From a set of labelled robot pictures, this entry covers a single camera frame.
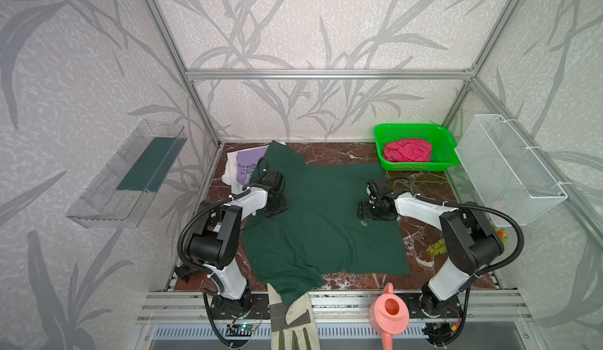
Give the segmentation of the dark green t-shirt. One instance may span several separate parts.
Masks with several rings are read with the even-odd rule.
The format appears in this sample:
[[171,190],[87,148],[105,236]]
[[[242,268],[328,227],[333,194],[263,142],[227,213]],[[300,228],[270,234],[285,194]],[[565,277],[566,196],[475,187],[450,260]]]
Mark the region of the dark green t-shirt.
[[367,181],[383,175],[378,164],[310,166],[302,153],[277,142],[264,158],[284,175],[288,209],[249,216],[241,238],[253,273],[285,305],[323,286],[327,274],[411,274],[397,220],[357,216]]

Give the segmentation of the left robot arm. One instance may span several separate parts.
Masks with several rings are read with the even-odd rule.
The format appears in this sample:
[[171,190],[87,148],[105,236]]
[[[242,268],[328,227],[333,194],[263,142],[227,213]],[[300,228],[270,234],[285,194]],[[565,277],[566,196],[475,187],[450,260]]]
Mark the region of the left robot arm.
[[221,314],[240,316],[252,309],[248,280],[236,262],[241,225],[256,213],[270,218],[287,211],[284,185],[284,175],[271,170],[261,158],[260,172],[251,184],[227,199],[201,202],[178,237],[177,255],[182,264],[175,274],[184,281],[197,273],[206,274],[217,288],[210,293],[211,304]]

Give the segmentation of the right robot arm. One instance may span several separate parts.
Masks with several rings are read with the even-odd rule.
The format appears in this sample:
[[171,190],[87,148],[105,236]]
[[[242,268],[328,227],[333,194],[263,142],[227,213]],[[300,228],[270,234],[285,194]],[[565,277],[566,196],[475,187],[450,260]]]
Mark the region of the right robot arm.
[[[395,191],[386,177],[369,180],[366,187],[368,199],[358,205],[361,220],[390,221],[405,216],[442,232],[448,258],[423,285],[420,300],[429,317],[442,315],[475,280],[511,264],[524,249],[521,226],[499,210],[475,203],[438,202],[412,191]],[[501,261],[497,258],[503,255],[505,246],[487,214],[506,221],[517,236],[513,252]]]

